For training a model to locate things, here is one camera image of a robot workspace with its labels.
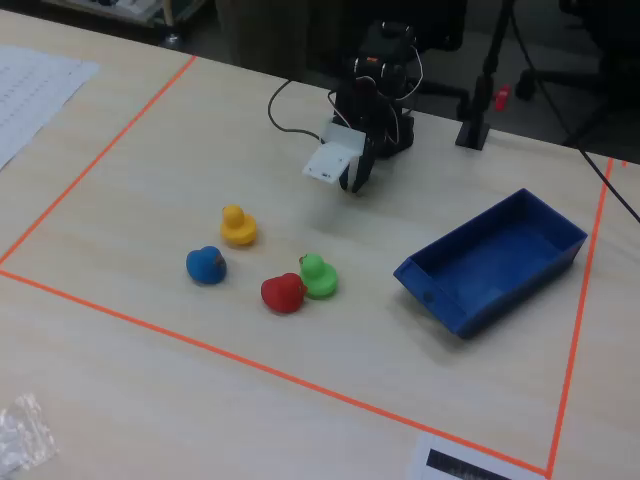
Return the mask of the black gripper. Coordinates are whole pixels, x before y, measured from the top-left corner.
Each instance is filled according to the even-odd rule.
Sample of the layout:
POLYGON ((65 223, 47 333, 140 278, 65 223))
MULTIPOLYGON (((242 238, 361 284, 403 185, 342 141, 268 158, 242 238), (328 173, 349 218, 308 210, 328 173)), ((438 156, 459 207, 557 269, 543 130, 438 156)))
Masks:
POLYGON ((368 181, 374 165, 374 147, 379 153, 395 153, 398 146, 398 119, 391 100, 383 95, 371 77, 343 81, 343 123, 367 135, 356 175, 350 180, 347 164, 339 177, 343 191, 357 193, 368 181))

